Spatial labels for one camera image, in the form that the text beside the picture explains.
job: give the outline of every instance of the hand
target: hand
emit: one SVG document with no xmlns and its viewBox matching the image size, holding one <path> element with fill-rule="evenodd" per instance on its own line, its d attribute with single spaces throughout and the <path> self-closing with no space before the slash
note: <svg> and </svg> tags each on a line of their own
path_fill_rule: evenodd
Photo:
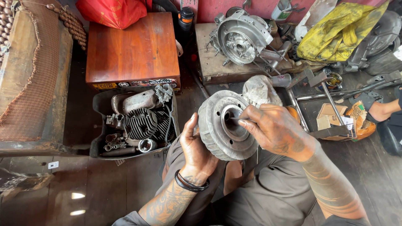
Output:
<svg viewBox="0 0 402 226">
<path fill-rule="evenodd" d="M 197 122 L 198 114 L 194 113 L 184 125 L 180 137 L 180 144 L 186 158 L 186 164 L 180 174 L 194 185 L 200 186 L 215 171 L 219 159 L 205 147 L 198 130 L 193 135 Z"/>
<path fill-rule="evenodd" d="M 258 109 L 248 105 L 239 118 L 257 122 L 239 120 L 239 125 L 249 131 L 263 149 L 296 161 L 308 160 L 318 143 L 284 107 L 262 104 Z"/>
</svg>

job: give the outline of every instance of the black bracelet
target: black bracelet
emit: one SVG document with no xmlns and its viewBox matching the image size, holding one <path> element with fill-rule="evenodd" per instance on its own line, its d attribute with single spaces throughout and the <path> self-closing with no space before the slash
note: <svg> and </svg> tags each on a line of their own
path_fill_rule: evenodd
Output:
<svg viewBox="0 0 402 226">
<path fill-rule="evenodd" d="M 192 191 L 192 192 L 196 192 L 196 193 L 198 193 L 200 191 L 204 191 L 205 189 L 207 189 L 209 187 L 209 179 L 207 179 L 207 181 L 205 182 L 205 184 L 203 186 L 195 186 L 194 184 L 192 184 L 192 183 L 188 182 L 186 179 L 184 179 L 180 175 L 179 171 L 180 170 L 177 170 L 176 173 L 174 174 L 174 179 L 180 187 L 182 187 L 186 190 Z"/>
</svg>

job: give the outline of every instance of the flywheel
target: flywheel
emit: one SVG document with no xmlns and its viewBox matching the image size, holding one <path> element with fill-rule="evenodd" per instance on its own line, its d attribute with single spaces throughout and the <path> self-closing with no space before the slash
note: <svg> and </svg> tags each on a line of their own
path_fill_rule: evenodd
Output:
<svg viewBox="0 0 402 226">
<path fill-rule="evenodd" d="M 247 105 L 239 94 L 222 90 L 209 97 L 199 108 L 201 139 L 219 159 L 242 160 L 256 152 L 258 143 L 254 137 L 230 119 L 239 117 Z"/>
</svg>

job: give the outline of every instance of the red bag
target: red bag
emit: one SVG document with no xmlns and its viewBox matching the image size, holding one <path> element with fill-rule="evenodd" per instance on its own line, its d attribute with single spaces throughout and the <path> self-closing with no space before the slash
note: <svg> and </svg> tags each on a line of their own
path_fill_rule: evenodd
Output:
<svg viewBox="0 0 402 226">
<path fill-rule="evenodd" d="M 152 0 L 143 1 L 152 7 Z M 124 29 L 147 15 L 145 3 L 140 0 L 78 0 L 76 6 L 87 21 Z"/>
</svg>

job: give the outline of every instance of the fingernail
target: fingernail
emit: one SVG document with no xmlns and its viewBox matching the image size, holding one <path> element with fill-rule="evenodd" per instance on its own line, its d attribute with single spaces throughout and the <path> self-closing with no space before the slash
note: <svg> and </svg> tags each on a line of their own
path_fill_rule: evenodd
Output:
<svg viewBox="0 0 402 226">
<path fill-rule="evenodd" d="M 239 120 L 237 121 L 239 123 L 239 125 L 241 125 L 242 127 L 246 126 L 246 122 L 244 120 Z"/>
</svg>

